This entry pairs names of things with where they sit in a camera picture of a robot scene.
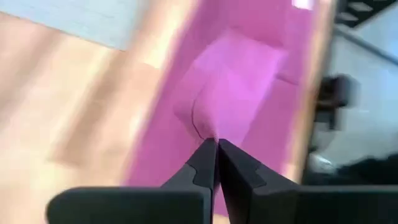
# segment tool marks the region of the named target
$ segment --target pink fabric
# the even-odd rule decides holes
[[[181,40],[127,184],[162,185],[203,141],[198,133],[229,139],[280,172],[311,14],[287,0],[203,0]],[[222,191],[215,212],[226,215]]]

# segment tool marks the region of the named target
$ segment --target wooden board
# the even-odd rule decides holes
[[[120,183],[196,5],[153,0],[126,52],[0,14],[0,223],[45,223],[45,205],[62,190]],[[331,5],[320,0],[285,172],[292,179],[302,168]]]

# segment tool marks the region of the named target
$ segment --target light blue surface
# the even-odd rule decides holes
[[[145,0],[0,0],[0,11],[126,49]]]

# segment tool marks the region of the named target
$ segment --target wooden floor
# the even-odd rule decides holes
[[[332,8],[319,1],[285,172],[296,180]],[[0,14],[0,223],[45,223],[60,191],[120,183],[196,3],[154,0],[126,52]]]

